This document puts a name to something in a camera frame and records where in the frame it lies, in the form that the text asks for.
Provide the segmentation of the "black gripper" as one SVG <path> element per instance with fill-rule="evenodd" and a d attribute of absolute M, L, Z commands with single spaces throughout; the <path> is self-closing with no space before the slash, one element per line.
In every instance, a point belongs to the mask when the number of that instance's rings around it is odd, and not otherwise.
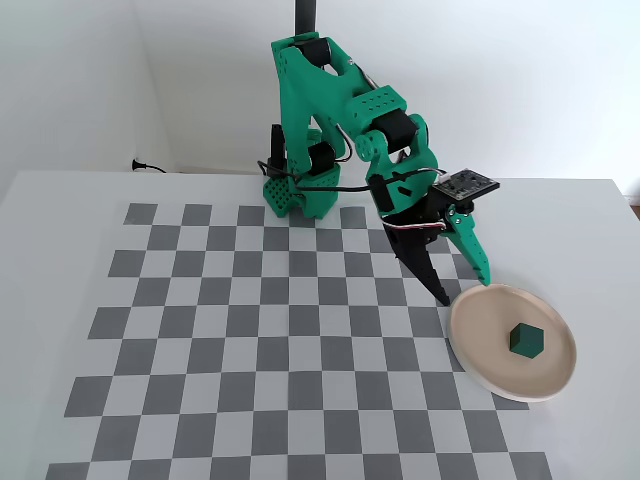
<path fill-rule="evenodd" d="M 475 234 L 473 201 L 453 202 L 427 195 L 412 207 L 381 218 L 396 257 L 442 305 L 451 300 L 434 269 L 426 244 L 444 235 L 473 268 L 478 281 L 491 284 L 490 263 Z"/>

